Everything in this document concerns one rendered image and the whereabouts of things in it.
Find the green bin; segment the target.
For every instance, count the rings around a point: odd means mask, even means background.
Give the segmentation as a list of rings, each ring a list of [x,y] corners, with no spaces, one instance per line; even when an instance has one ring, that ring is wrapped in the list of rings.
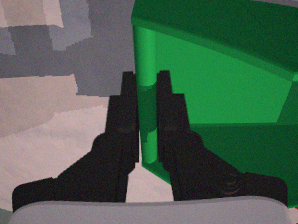
[[[171,185],[158,162],[156,101],[157,73],[169,70],[204,147],[240,173],[283,179],[288,208],[298,207],[298,8],[135,0],[131,25],[142,167]]]

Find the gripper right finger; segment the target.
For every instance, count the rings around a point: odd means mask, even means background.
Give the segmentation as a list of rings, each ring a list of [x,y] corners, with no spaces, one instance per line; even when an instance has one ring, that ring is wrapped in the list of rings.
[[[156,101],[158,162],[170,174],[174,201],[249,195],[272,198],[288,208],[288,188],[281,178],[240,173],[204,147],[201,136],[190,129],[184,93],[172,92],[169,70],[157,73]]]

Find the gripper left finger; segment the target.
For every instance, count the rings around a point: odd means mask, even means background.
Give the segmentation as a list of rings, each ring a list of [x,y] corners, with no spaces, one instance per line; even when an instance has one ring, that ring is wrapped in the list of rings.
[[[13,213],[40,201],[126,203],[128,174],[135,163],[139,163],[136,74],[125,71],[121,95],[109,97],[105,132],[94,139],[91,151],[57,178],[18,185],[12,192]]]

